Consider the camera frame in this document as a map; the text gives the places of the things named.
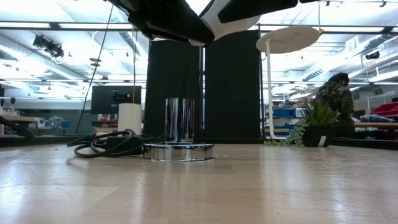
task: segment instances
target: black pot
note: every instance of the black pot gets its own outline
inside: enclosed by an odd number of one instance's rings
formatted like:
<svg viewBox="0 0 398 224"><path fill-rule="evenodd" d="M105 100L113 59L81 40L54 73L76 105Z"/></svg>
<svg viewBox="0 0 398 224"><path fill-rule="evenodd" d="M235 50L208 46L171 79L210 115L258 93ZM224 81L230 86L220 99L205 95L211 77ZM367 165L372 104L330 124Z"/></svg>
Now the black pot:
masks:
<svg viewBox="0 0 398 224"><path fill-rule="evenodd" d="M306 147L328 147L335 137L335 128L311 126L305 128L303 145Z"/></svg>

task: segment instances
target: computer monitor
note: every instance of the computer monitor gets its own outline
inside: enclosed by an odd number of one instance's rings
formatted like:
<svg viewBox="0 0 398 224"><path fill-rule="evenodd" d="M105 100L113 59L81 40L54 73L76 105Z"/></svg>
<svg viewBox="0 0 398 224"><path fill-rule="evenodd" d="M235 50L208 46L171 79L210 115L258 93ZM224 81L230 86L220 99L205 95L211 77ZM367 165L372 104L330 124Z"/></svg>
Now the computer monitor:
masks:
<svg viewBox="0 0 398 224"><path fill-rule="evenodd" d="M132 103L133 86L93 86L91 114L117 114L120 103ZM141 104L141 86L136 86L134 103Z"/></svg>

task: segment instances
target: red object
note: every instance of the red object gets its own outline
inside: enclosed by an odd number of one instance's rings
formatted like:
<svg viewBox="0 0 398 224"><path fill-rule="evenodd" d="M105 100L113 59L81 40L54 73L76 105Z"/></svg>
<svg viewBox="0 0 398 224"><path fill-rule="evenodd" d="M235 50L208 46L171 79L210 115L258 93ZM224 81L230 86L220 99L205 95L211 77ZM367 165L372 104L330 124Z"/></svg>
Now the red object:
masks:
<svg viewBox="0 0 398 224"><path fill-rule="evenodd" d="M386 116L389 118L392 116L398 117L398 103L388 103L381 105L375 110L372 110L371 114L378 114L379 116Z"/></svg>

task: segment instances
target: white cylinder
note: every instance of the white cylinder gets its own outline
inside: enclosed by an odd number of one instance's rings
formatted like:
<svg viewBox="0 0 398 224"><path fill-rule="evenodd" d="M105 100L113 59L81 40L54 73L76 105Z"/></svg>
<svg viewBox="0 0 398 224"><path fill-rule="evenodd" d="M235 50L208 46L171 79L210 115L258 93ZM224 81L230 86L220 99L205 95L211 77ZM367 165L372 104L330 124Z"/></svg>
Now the white cylinder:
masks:
<svg viewBox="0 0 398 224"><path fill-rule="evenodd" d="M142 106L134 103L119 104L118 131L133 130L141 134Z"/></svg>

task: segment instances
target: potted plant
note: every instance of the potted plant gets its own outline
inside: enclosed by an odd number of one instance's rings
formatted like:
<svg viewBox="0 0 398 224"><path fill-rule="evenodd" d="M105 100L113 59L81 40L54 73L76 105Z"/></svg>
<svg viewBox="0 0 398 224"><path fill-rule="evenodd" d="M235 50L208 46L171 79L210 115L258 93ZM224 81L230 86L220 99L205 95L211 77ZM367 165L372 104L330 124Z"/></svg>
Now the potted plant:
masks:
<svg viewBox="0 0 398 224"><path fill-rule="evenodd" d="M288 146L295 143L299 147L327 147L335 136L334 125L338 122L340 114L334 112L328 103L321 105L314 103L308 107L308 114L303 114L304 119L298 121L289 136L281 141L264 141L266 146Z"/></svg>

